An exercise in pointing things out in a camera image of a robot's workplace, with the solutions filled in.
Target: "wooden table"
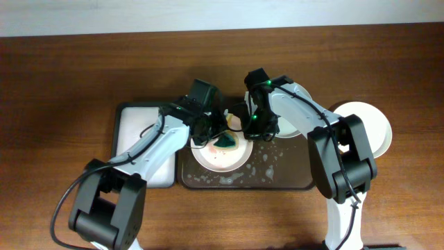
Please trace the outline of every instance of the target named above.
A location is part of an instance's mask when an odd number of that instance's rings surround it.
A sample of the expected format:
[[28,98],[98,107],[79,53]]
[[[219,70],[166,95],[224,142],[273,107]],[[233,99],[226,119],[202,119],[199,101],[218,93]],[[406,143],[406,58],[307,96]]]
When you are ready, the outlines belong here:
[[[128,33],[0,39],[0,248],[59,249],[53,209],[92,158],[110,157],[123,101],[174,100],[194,78],[241,96],[263,67],[287,74],[324,107],[378,107],[393,128],[364,204],[365,244],[444,247],[444,24]],[[56,233],[89,246],[67,227]],[[325,199],[310,192],[146,195],[146,249],[265,249],[321,242]]]

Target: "dark tray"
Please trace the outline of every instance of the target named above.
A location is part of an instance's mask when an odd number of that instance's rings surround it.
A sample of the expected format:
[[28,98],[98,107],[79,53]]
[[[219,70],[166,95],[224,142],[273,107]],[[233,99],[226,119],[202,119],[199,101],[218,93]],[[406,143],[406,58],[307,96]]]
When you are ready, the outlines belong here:
[[191,149],[184,148],[179,151],[177,173],[185,187],[197,190],[310,190],[314,187],[307,141],[302,135],[275,138],[272,142],[256,141],[246,163],[225,173],[204,168]]

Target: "white wall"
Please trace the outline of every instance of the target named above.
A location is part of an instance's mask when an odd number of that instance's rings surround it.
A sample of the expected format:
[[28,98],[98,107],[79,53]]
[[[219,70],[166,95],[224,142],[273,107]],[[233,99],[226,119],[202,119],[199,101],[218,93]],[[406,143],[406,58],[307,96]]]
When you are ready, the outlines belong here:
[[444,21],[444,0],[0,0],[0,36]]

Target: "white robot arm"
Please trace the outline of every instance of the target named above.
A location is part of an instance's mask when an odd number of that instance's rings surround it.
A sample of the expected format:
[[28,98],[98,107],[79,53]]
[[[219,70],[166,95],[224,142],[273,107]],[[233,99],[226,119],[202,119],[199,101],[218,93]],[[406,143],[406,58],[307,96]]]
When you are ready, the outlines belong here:
[[[362,203],[358,205],[357,201],[364,200],[377,172],[361,120],[356,116],[340,117],[322,108],[286,76],[270,80],[263,69],[258,69],[249,73],[245,84],[249,92],[247,110],[241,117],[244,137],[262,140],[265,135],[278,133],[279,116],[295,126],[307,138],[311,175],[327,198],[325,246],[361,249]],[[154,127],[129,150],[108,163],[90,162],[79,181],[70,229],[99,249],[140,249],[135,237],[142,225],[146,181],[190,137],[196,145],[203,145],[230,129],[219,108],[212,108],[216,92],[214,86],[196,80],[188,96],[160,109]],[[256,115],[260,118],[253,121]],[[337,151],[336,137],[341,144],[350,145],[350,151],[342,156]],[[117,204],[100,198],[100,192],[110,191],[120,193]],[[52,227],[55,217],[51,222],[53,240],[75,249],[56,238]]]

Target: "green sponge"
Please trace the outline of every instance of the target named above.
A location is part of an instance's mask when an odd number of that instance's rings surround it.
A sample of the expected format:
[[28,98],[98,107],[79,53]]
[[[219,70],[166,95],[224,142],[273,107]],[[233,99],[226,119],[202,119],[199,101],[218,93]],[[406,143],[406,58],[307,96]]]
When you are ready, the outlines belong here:
[[214,147],[220,150],[230,151],[237,149],[239,146],[239,139],[237,139],[237,135],[231,131],[227,131],[219,136],[219,139],[216,143],[214,143]]

